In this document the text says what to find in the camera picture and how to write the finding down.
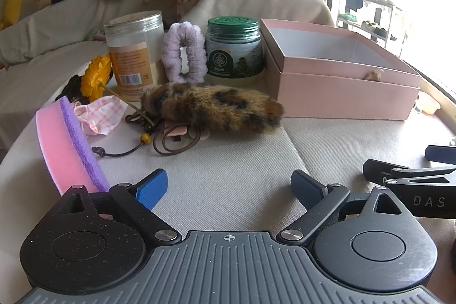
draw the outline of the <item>pink sponge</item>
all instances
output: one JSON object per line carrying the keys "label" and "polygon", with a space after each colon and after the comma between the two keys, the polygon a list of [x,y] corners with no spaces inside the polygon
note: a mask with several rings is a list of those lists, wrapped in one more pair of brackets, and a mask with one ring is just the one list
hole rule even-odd
{"label": "pink sponge", "polygon": [[72,185],[83,185],[89,192],[109,189],[66,97],[36,113],[36,129],[47,169],[61,195]]}

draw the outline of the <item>pink box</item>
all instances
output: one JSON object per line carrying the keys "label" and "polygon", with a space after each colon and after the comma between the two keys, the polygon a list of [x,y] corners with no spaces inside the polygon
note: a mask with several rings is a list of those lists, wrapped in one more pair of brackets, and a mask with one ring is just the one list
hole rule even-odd
{"label": "pink box", "polygon": [[[286,117],[405,120],[421,76],[362,35],[297,21],[261,20],[266,84]],[[380,82],[363,80],[380,73]]]}

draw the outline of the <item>green lid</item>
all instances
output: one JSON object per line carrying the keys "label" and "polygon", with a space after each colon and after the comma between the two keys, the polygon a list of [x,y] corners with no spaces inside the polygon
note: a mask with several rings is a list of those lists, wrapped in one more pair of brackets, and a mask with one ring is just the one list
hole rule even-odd
{"label": "green lid", "polygon": [[250,17],[220,16],[210,19],[207,27],[214,34],[245,34],[257,31],[259,23]]}

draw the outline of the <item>yellow flower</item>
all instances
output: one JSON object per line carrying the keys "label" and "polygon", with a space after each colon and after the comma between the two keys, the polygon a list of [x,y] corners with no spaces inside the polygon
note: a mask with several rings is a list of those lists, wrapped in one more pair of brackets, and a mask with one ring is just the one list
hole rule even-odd
{"label": "yellow flower", "polygon": [[88,97],[89,102],[93,102],[103,95],[100,83],[106,85],[110,72],[109,53],[105,56],[97,56],[90,62],[81,79],[81,93],[84,97]]}

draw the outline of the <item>checkered cloth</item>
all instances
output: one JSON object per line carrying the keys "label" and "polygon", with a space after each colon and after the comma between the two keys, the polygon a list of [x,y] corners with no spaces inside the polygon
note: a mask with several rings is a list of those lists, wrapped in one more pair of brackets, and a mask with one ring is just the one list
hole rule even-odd
{"label": "checkered cloth", "polygon": [[88,105],[73,102],[71,106],[86,136],[107,136],[120,124],[128,107],[114,95],[101,97]]}

